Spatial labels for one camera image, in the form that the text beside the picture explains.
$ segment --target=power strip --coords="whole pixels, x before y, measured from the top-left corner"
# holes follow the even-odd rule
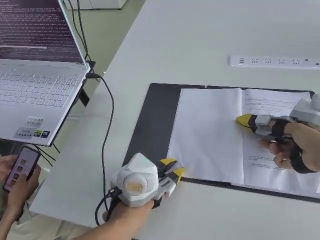
[[[229,58],[233,67],[320,70],[320,59],[308,57],[240,56]]]

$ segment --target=black folder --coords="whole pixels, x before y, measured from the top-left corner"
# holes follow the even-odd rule
[[[181,89],[226,89],[228,86],[180,85],[152,83],[146,94],[138,121],[136,123],[123,165],[126,165],[136,153],[142,153],[151,161],[165,159],[175,122]],[[265,89],[280,92],[307,92],[305,90]],[[260,190],[232,185],[228,182],[208,181],[183,177],[182,181],[228,188],[246,192],[260,193],[283,198],[320,203],[319,198],[299,196],[288,193]]]

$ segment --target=laptop keyboard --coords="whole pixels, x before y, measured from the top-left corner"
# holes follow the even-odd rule
[[[72,76],[0,72],[0,102],[61,108],[79,81]]]

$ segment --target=stack of paper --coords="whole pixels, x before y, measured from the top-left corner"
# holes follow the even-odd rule
[[[188,178],[320,198],[320,173],[277,167],[260,138],[235,122],[243,114],[288,116],[301,98],[309,92],[182,89],[167,156]]]

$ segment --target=white table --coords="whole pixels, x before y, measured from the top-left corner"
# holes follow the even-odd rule
[[[319,12],[316,0],[147,0],[104,76],[115,98],[105,148],[107,176],[123,162],[150,83],[320,92],[317,70],[227,63],[229,55],[320,57]],[[110,97],[100,83],[32,211],[95,226],[110,112]],[[320,204],[182,182],[137,237],[316,239],[319,217]]]

